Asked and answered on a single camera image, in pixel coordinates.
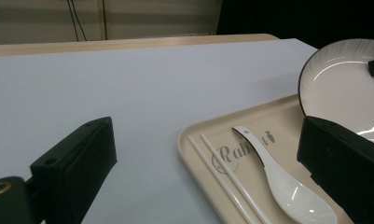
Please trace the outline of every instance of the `plastic tray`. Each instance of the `plastic tray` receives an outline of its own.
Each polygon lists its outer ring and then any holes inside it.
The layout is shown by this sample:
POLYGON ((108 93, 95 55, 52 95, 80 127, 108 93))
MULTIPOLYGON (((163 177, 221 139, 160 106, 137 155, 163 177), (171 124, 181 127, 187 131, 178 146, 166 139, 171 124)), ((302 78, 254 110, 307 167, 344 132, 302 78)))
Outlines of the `plastic tray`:
POLYGON ((230 197, 215 179, 201 156, 191 144, 191 137, 209 159, 215 171, 220 173, 231 191, 247 207, 259 223, 259 219, 228 175, 201 139, 204 133, 229 168, 242 182, 272 223, 295 223, 274 201, 262 164, 254 150, 231 130, 233 126, 249 128, 283 168, 302 184, 319 194, 335 210, 339 223, 352 223, 339 207, 314 181, 310 173, 297 161, 298 141, 303 121, 298 96, 288 96, 264 105, 258 105, 216 119, 206 120, 185 128, 178 138, 178 148, 185 165, 193 174, 217 214, 226 223, 246 223, 230 197))

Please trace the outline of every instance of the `white bowl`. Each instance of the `white bowl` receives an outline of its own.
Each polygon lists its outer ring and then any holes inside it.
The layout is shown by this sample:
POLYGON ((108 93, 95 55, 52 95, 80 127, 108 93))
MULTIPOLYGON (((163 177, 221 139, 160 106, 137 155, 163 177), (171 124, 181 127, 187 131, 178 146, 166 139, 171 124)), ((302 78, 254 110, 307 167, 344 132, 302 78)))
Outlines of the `white bowl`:
POLYGON ((374 40, 347 39, 316 51, 298 83, 305 115, 328 119, 374 142, 374 40))

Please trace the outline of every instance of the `embossed logo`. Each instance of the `embossed logo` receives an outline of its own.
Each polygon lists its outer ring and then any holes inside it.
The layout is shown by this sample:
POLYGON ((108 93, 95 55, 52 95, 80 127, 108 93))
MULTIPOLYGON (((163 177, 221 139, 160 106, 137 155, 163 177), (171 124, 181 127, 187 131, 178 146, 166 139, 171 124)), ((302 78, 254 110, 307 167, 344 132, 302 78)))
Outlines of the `embossed logo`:
MULTIPOLYGON (((265 131, 265 134, 266 134, 266 137, 272 142, 272 143, 276 143, 276 140, 274 139, 274 136, 273 134, 270 133, 270 131, 265 131)), ((268 146, 268 141, 266 141, 266 138, 264 136, 261 137, 262 139, 262 142, 268 146)))
MULTIPOLYGON (((218 152, 222 161, 226 163, 233 173, 239 168, 239 160, 251 152, 254 152, 254 150, 247 143, 240 143, 239 147, 234 149, 230 149, 229 147, 220 147, 216 151, 218 152)), ((215 155, 212 156, 212 164, 219 173, 227 173, 216 159, 215 155)))

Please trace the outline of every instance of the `spoon bowl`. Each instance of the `spoon bowl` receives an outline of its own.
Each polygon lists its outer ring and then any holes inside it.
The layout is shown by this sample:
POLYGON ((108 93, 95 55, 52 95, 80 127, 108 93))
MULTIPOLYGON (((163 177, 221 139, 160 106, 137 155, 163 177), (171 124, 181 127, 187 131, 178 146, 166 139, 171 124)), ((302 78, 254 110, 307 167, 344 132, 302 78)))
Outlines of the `spoon bowl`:
POLYGON ((233 127, 256 151, 264 167, 270 191, 283 211, 298 223, 338 223, 335 212, 316 193, 286 172, 256 136, 243 126, 233 127))

